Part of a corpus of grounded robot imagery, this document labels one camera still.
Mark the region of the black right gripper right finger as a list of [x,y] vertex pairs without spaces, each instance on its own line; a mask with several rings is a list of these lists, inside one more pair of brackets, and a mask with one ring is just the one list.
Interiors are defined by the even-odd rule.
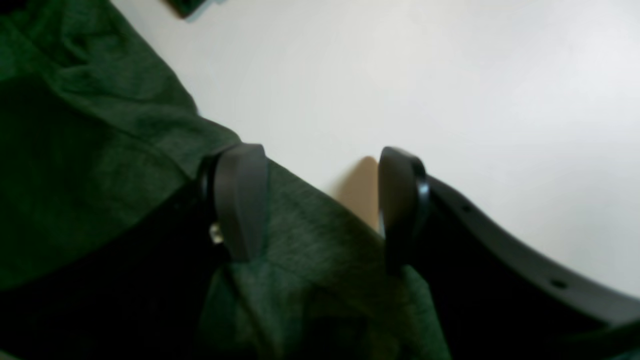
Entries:
[[427,283],[455,360],[637,360],[640,303],[536,251],[397,146],[381,151],[387,272]]

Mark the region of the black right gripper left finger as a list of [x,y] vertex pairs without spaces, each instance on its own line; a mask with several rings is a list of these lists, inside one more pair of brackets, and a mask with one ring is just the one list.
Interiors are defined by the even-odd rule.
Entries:
[[266,227],[262,145],[204,157],[195,180],[98,250],[1,292],[1,351],[19,360],[187,360],[211,277]]

